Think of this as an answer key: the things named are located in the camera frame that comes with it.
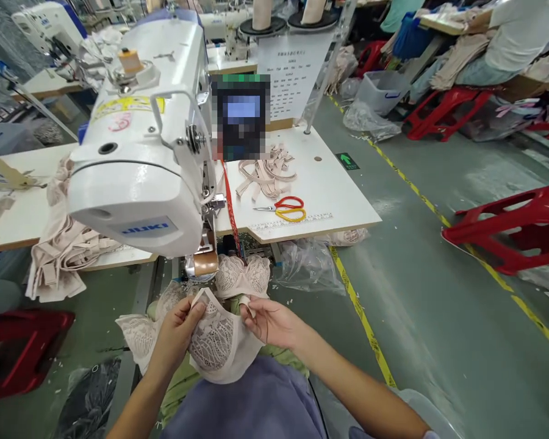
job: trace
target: yellow floor tape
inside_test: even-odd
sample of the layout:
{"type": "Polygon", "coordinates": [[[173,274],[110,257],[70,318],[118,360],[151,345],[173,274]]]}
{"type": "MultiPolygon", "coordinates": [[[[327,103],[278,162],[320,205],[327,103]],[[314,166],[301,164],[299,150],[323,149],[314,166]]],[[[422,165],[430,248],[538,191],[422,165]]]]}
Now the yellow floor tape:
{"type": "Polygon", "coordinates": [[[372,332],[370,323],[368,323],[368,319],[366,318],[366,314],[364,313],[364,308],[362,308],[362,305],[360,305],[360,299],[358,299],[358,296],[354,291],[354,287],[352,287],[350,278],[348,277],[348,273],[346,273],[346,269],[343,267],[342,260],[337,255],[337,250],[335,249],[335,247],[330,247],[329,250],[331,252],[331,257],[334,259],[335,266],[340,272],[340,275],[342,277],[342,282],[346,287],[346,291],[350,296],[350,300],[352,301],[352,304],[356,309],[356,314],[358,314],[358,317],[360,318],[360,322],[362,322],[362,326],[364,326],[366,337],[368,338],[370,347],[374,351],[374,355],[376,356],[376,361],[378,362],[378,366],[380,366],[382,376],[384,376],[384,380],[386,381],[386,384],[396,388],[397,383],[395,383],[395,379],[392,377],[392,373],[390,373],[389,365],[386,362],[384,355],[382,354],[380,345],[378,344],[378,340],[376,339],[376,337],[374,337],[374,332],[372,332]]]}
{"type": "MultiPolygon", "coordinates": [[[[333,98],[333,96],[330,96],[329,97],[331,99],[331,101],[334,103],[334,105],[336,107],[338,107],[340,109],[340,111],[343,113],[343,108],[340,106],[340,104],[333,98]]],[[[451,223],[447,220],[447,218],[445,218],[438,210],[437,208],[435,207],[435,205],[429,201],[427,199],[426,196],[422,195],[420,192],[419,192],[419,189],[417,188],[417,186],[415,186],[411,180],[409,180],[404,174],[403,172],[398,169],[394,163],[392,163],[392,161],[386,156],[385,153],[383,153],[382,149],[380,149],[378,147],[378,145],[374,144],[370,139],[368,139],[368,144],[373,147],[376,152],[378,153],[378,155],[380,155],[385,162],[387,162],[389,164],[389,166],[391,168],[393,168],[395,170],[395,172],[398,174],[399,177],[401,177],[405,183],[407,183],[409,185],[409,187],[411,189],[413,189],[413,192],[417,194],[417,196],[425,203],[425,205],[427,207],[429,207],[430,211],[432,211],[438,218],[439,220],[441,221],[441,223],[445,226],[445,227],[451,227],[451,223]]],[[[494,270],[492,268],[492,266],[490,266],[486,261],[484,261],[479,255],[478,253],[474,250],[474,248],[468,244],[465,244],[464,245],[466,250],[468,250],[469,253],[471,253],[474,257],[476,257],[476,259],[479,261],[479,263],[486,269],[486,271],[488,273],[490,273],[490,275],[494,278],[494,280],[496,282],[498,282],[498,284],[502,287],[502,289],[512,293],[511,295],[511,298],[512,300],[515,301],[515,303],[520,307],[520,309],[523,310],[523,312],[526,314],[526,316],[534,323],[537,325],[537,327],[539,328],[539,330],[543,333],[543,335],[545,336],[545,338],[547,340],[549,340],[549,328],[546,327],[543,322],[539,319],[539,317],[536,316],[536,314],[527,306],[527,304],[525,304],[524,301],[522,301],[520,299],[520,297],[518,297],[516,294],[515,294],[515,291],[512,289],[512,287],[506,283],[506,281],[500,276],[500,274],[498,273],[498,271],[494,270]]]]}

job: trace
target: pixelated display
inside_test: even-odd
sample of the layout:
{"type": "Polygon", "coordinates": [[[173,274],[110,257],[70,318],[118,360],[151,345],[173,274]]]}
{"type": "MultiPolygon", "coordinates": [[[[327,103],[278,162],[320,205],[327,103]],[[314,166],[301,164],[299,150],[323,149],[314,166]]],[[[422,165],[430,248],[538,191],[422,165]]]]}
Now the pixelated display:
{"type": "Polygon", "coordinates": [[[216,158],[226,162],[263,158],[270,114],[269,75],[214,76],[212,99],[216,158]]]}

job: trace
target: concrete floor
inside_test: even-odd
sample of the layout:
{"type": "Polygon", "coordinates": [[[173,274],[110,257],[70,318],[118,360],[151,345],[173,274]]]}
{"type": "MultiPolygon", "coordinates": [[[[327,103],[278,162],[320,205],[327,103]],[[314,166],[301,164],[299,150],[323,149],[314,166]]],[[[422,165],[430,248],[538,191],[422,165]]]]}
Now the concrete floor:
{"type": "MultiPolygon", "coordinates": [[[[549,439],[547,338],[476,260],[444,242],[435,214],[375,149],[349,135],[328,98],[315,127],[333,152],[360,166],[349,173],[383,219],[339,256],[398,388],[425,394],[466,439],[549,439]]],[[[380,148],[452,222],[455,210],[549,184],[548,168],[505,142],[399,136],[380,148]]],[[[136,276],[126,268],[85,274],[88,290],[56,305],[77,314],[63,367],[51,368],[50,384],[0,401],[0,439],[50,437],[70,374],[122,347],[113,320],[129,313],[136,276]],[[10,423],[15,412],[18,422],[10,423]]],[[[506,281],[549,328],[549,300],[535,286],[506,281]]],[[[281,287],[269,294],[293,299],[289,307],[342,355],[384,380],[347,296],[281,287]]]]}

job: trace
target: scissors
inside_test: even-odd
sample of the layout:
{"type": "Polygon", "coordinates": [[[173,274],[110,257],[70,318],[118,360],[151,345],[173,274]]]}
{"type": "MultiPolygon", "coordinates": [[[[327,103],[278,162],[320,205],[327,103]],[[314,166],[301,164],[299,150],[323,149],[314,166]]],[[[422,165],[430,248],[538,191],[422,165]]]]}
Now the scissors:
{"type": "Polygon", "coordinates": [[[298,223],[305,219],[307,216],[307,213],[305,212],[305,209],[303,209],[303,200],[298,197],[288,196],[285,198],[282,198],[280,201],[277,201],[274,206],[268,206],[268,207],[255,207],[254,210],[264,210],[266,212],[275,212],[276,216],[279,218],[284,219],[285,221],[288,221],[290,223],[298,223]],[[297,204],[285,204],[285,201],[288,200],[294,200],[297,204]],[[293,212],[301,212],[302,215],[300,218],[289,218],[286,216],[287,213],[293,213],[293,212]]]}

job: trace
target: white shirt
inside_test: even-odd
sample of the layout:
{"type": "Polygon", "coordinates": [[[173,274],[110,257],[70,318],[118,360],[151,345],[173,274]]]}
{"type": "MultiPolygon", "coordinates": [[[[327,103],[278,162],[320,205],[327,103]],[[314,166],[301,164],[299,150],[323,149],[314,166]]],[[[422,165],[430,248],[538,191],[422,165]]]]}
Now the white shirt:
{"type": "Polygon", "coordinates": [[[492,10],[490,27],[499,26],[485,55],[490,67],[519,72],[549,42],[549,0],[509,0],[492,10]]]}

